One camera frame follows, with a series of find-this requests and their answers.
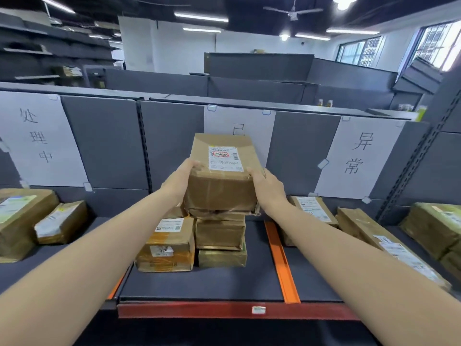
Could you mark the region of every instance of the dark ceiling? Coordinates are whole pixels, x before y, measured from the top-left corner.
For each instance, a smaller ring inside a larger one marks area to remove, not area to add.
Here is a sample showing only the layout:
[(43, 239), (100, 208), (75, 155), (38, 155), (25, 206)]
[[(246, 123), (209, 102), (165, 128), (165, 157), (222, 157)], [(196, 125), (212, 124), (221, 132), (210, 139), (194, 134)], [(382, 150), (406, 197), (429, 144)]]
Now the dark ceiling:
[[(289, 11), (293, 0), (56, 0), (77, 15), (49, 7), (52, 17), (64, 20), (68, 25), (90, 24), (94, 20), (118, 22), (118, 15), (150, 18), (159, 21), (220, 26), (227, 30), (257, 34), (279, 35), (283, 30), (292, 34), (324, 33), (330, 26), (368, 27), (403, 17), (455, 0), (358, 0), (347, 11), (339, 12), (332, 0), (297, 0), (296, 10), (322, 8), (323, 12), (299, 15), (290, 21), (283, 13), (264, 10), (270, 6)], [(1, 0), (0, 7), (44, 11), (40, 0)], [(195, 22), (177, 19), (173, 11), (222, 15), (229, 23)]]

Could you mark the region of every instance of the hand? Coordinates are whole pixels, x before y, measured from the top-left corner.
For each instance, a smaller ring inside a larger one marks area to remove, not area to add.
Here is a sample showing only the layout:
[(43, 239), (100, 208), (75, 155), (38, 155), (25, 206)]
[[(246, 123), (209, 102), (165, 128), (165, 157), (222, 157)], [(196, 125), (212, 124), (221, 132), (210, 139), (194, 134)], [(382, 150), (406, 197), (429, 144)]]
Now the hand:
[(161, 190), (165, 191), (171, 197), (171, 201), (174, 202), (173, 206), (182, 202), (189, 182), (190, 170), (192, 170), (193, 167), (199, 166), (199, 161), (187, 158), (160, 187)]
[(280, 205), (288, 203), (284, 190), (284, 184), (280, 182), (268, 169), (264, 169), (266, 177), (259, 171), (247, 168), (248, 173), (253, 177), (256, 197), (262, 209), (271, 217)]

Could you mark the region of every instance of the forearm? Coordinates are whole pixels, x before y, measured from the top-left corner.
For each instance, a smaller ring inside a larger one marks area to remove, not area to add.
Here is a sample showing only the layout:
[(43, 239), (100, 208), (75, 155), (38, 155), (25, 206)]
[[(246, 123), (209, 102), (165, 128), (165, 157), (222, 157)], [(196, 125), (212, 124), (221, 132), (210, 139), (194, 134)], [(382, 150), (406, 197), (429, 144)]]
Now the forearm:
[(390, 255), (288, 202), (271, 214), (385, 346), (455, 345), (461, 304)]
[(163, 190), (149, 195), (0, 295), (0, 345), (72, 345), (175, 205)]

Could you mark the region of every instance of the window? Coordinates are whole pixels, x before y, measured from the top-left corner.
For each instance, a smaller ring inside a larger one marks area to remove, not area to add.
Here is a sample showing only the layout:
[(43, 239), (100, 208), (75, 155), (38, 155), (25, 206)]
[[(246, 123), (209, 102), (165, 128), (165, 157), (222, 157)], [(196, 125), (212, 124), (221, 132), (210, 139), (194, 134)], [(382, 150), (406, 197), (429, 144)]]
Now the window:
[(421, 57), (436, 68), (451, 68), (461, 49), (461, 21), (422, 28), (408, 65)]
[(381, 37), (349, 42), (339, 46), (337, 62), (369, 67), (376, 56)]

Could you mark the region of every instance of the ceiling fan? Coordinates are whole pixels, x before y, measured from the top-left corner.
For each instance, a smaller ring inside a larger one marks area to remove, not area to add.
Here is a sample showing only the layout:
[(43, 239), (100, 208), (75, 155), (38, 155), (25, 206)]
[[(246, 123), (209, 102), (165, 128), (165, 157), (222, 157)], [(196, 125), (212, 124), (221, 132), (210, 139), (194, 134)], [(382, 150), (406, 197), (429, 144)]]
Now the ceiling fan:
[(317, 13), (317, 12), (322, 12), (323, 11), (323, 8), (314, 8), (314, 9), (310, 9), (310, 10), (295, 11), (295, 4), (296, 4), (296, 0), (293, 1), (293, 7), (291, 7), (291, 11), (279, 10), (277, 8), (268, 7), (268, 6), (264, 6), (263, 9), (268, 10), (268, 11), (276, 11), (276, 12), (286, 13), (288, 15), (288, 17), (290, 17), (291, 21), (297, 21), (299, 14)]

